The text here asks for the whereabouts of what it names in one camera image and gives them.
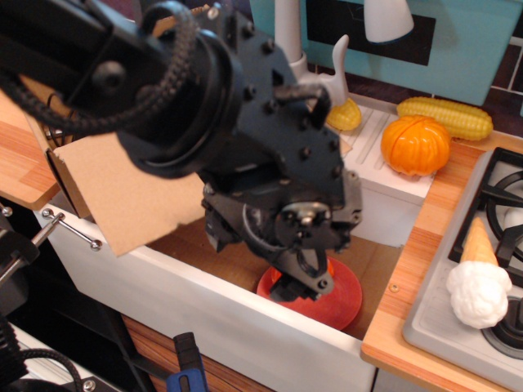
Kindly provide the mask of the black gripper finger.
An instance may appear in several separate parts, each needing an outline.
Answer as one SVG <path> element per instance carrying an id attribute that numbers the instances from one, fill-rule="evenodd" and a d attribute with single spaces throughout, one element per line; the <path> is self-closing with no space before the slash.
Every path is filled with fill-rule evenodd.
<path id="1" fill-rule="evenodd" d="M 280 277 L 270 288 L 270 299 L 276 302 L 294 302 L 299 298 L 317 301 L 321 295 L 290 277 Z"/>
<path id="2" fill-rule="evenodd" d="M 241 237 L 217 212 L 205 213 L 205 232 L 216 252 L 221 252 L 229 244 L 241 242 Z"/>

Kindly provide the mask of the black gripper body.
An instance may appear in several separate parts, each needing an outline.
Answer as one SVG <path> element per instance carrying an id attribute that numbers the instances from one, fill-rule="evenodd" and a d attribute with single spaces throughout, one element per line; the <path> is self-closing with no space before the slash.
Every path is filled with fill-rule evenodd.
<path id="1" fill-rule="evenodd" d="M 361 222 L 361 185 L 344 184 L 344 196 L 345 206 L 338 210 L 320 202 L 297 202 L 271 212 L 220 195 L 206 184 L 202 205 L 205 213 L 219 213 L 241 237 L 241 243 L 282 277 L 329 294 L 334 281 L 327 271 L 326 251 L 346 249 L 351 231 Z"/>

